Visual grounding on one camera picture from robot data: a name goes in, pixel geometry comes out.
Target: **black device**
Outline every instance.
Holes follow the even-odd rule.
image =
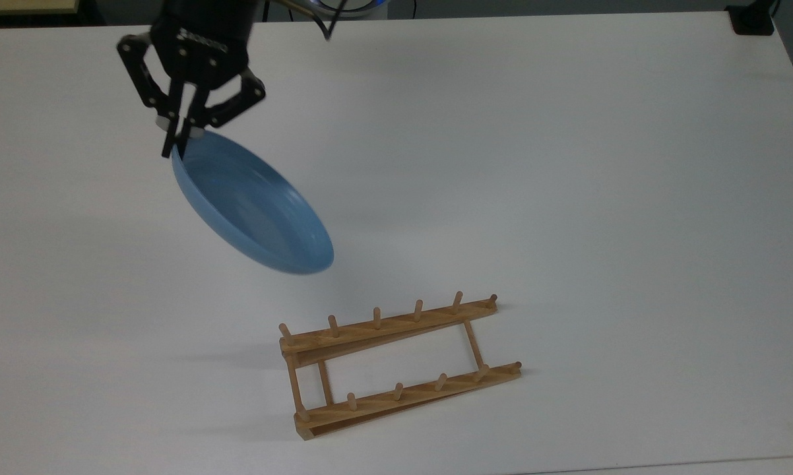
[[[769,9],[776,2],[775,11],[770,15]],[[730,5],[725,10],[731,16],[731,27],[737,35],[770,36],[775,32],[771,17],[779,6],[780,0],[756,0],[746,7]]]
[[[315,21],[329,39],[346,0],[342,0],[327,28],[310,9],[291,0],[282,3]],[[207,126],[221,127],[265,98],[265,87],[249,70],[247,40],[260,0],[164,0],[162,12],[150,31],[124,36],[118,52],[141,100],[156,109],[156,124],[165,131],[162,156],[170,157],[174,144],[180,156],[188,139],[199,137]],[[162,92],[150,75],[144,56],[150,46],[170,76],[168,93]],[[215,106],[206,106],[209,93],[240,77],[241,90]],[[185,83],[194,84],[195,93],[179,127],[179,109]]]

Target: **blue bowl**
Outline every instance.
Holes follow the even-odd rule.
[[[290,274],[333,263],[327,229],[291,183],[251,151],[216,133],[174,147],[174,177],[220,237],[254,261]]]

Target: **white table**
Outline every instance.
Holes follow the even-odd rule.
[[[547,472],[793,456],[793,70],[726,13],[258,24],[222,132],[311,202],[286,276],[191,210],[114,51],[0,31],[0,474]],[[279,331],[499,294],[517,381],[303,442]],[[472,370],[457,328],[336,360]],[[303,399],[322,404],[316,370]]]

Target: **wooden peg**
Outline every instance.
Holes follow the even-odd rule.
[[[420,312],[423,312],[423,301],[418,300],[417,303],[414,304],[414,321],[420,321]]]
[[[455,300],[452,301],[452,313],[458,313],[460,307],[460,298],[464,297],[464,292],[458,291],[455,294]]]
[[[329,328],[333,330],[333,338],[337,338],[341,334],[338,330],[338,322],[335,319],[335,315],[329,315]]]
[[[479,367],[478,371],[476,371],[475,375],[472,376],[472,382],[477,383],[484,378],[484,375],[487,375],[488,371],[490,371],[490,366],[487,364],[483,364]]]
[[[394,400],[399,400],[402,397],[402,383],[396,383],[394,388]]]
[[[294,345],[294,336],[288,331],[288,326],[281,323],[279,324],[279,331],[282,331],[282,336],[285,337],[285,343],[289,346]]]
[[[447,374],[441,373],[441,376],[438,378],[438,382],[435,383],[435,391],[440,391],[441,388],[444,387],[445,382],[447,382]]]

